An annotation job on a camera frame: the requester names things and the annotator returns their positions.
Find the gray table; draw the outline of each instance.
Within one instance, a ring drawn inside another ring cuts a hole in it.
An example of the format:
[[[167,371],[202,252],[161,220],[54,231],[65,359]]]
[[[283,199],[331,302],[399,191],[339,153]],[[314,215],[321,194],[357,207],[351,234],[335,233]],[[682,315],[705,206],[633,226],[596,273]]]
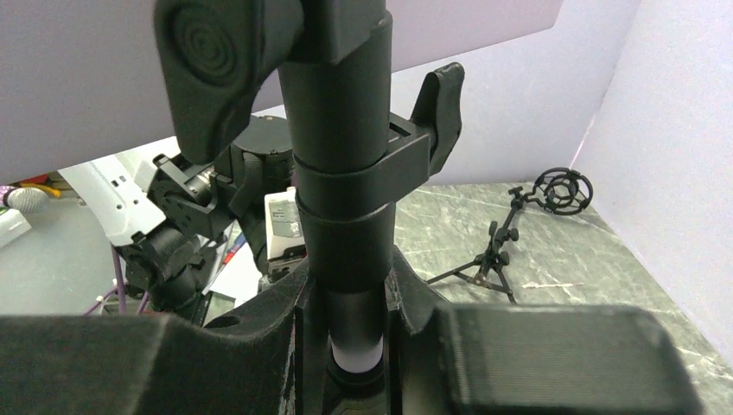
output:
[[[514,186],[419,188],[398,203],[395,243],[425,279],[467,263],[486,248],[491,220],[507,217]],[[733,372],[592,208],[560,217],[528,205],[513,225],[519,241],[505,244],[512,260],[505,274],[518,303],[652,311],[672,335],[706,413],[733,413]],[[504,294],[455,277],[432,286],[450,301],[508,303]]]

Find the table surface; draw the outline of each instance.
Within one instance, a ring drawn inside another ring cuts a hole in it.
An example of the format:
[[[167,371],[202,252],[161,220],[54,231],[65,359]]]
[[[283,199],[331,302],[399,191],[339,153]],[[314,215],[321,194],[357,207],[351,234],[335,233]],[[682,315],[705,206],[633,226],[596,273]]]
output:
[[[486,247],[490,221],[506,218],[511,187],[419,188],[398,203],[395,243],[422,278],[467,263]],[[54,201],[29,221],[29,233],[0,249],[0,314],[80,314],[112,284],[104,233],[75,200]],[[672,335],[706,413],[731,413],[733,372],[595,211],[560,217],[529,205],[513,225],[519,241],[505,244],[512,260],[505,273],[519,303],[620,303],[652,311]],[[505,295],[458,278],[433,287],[451,301],[507,303]],[[212,311],[231,305],[224,301]]]
[[[398,203],[395,243],[425,279],[468,263],[486,248],[489,223],[507,217],[507,191],[515,186],[419,188]],[[733,372],[592,208],[563,217],[527,205],[513,226],[519,240],[504,245],[511,255],[504,273],[518,303],[628,304],[653,312],[672,336],[706,413],[733,412]],[[508,303],[506,295],[456,277],[432,287],[454,302]]]

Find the small black tripod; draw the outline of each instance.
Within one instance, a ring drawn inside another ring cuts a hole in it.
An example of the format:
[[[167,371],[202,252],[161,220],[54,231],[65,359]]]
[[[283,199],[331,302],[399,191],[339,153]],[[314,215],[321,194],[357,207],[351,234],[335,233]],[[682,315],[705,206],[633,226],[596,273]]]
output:
[[[581,183],[584,184],[584,192],[581,189]],[[522,187],[517,187],[511,188],[509,194],[512,196],[512,210],[509,211],[509,215],[501,227],[498,227],[499,223],[496,220],[493,220],[489,225],[486,250],[476,255],[473,261],[429,279],[428,284],[436,283],[451,276],[459,277],[469,284],[503,292],[507,294],[510,303],[516,304],[514,291],[509,286],[503,271],[504,267],[509,265],[509,252],[501,250],[505,242],[519,240],[519,230],[516,227],[510,228],[514,216],[528,202],[537,203],[551,214],[561,216],[578,214],[590,204],[590,200],[593,198],[593,187],[590,185],[590,181],[577,171],[556,168],[549,169],[538,177],[532,186],[532,191],[522,194]],[[477,265],[479,271],[473,277],[463,273],[464,270]],[[499,276],[501,285],[488,280],[488,272],[492,270]]]

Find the black cylindrical pole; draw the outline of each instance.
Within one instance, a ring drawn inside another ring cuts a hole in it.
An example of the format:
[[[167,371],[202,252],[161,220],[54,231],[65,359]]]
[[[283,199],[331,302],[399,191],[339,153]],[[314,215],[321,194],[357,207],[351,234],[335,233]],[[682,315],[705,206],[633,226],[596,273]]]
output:
[[[391,54],[392,17],[385,10],[369,38],[338,63],[286,62],[279,68],[298,175],[358,174],[384,156]],[[343,193],[323,201],[316,194],[327,186],[317,179],[301,182],[297,202],[310,272],[326,289],[334,358],[341,368],[360,373],[381,355],[381,287],[392,268],[395,206],[364,212],[342,203],[354,199]]]

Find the purple cable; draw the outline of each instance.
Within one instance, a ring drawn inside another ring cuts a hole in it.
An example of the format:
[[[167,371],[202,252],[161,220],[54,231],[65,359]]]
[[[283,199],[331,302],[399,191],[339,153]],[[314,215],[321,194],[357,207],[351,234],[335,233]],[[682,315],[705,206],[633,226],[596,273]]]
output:
[[[127,312],[126,294],[124,293],[124,280],[122,279],[122,264],[119,260],[119,254],[115,251],[114,246],[112,247],[112,262],[115,266],[115,278],[117,279],[117,297],[119,301],[119,314],[125,314]]]
[[[143,299],[140,300],[140,305],[137,307],[137,313],[142,313],[146,305],[148,305],[148,291],[143,294]]]
[[[109,298],[109,297],[110,297],[110,296],[111,296],[112,294],[114,294],[115,292],[117,292],[117,287],[114,287],[114,288],[112,288],[111,290],[107,291],[107,293],[106,293],[106,294],[104,294],[104,295],[102,296],[102,301],[104,301],[104,300],[106,300],[107,298]],[[92,314],[92,313],[93,313],[93,312],[94,312],[94,311],[95,311],[95,310],[96,310],[96,309],[97,309],[97,308],[98,308],[98,307],[99,307],[99,306],[100,306],[101,304],[102,304],[102,302],[101,302],[101,301],[95,301],[95,302],[94,302],[94,305],[93,305],[92,307],[89,307],[89,310],[85,311],[85,312],[84,312],[84,314],[83,314],[82,316],[89,316],[89,315],[90,315],[90,314]]]

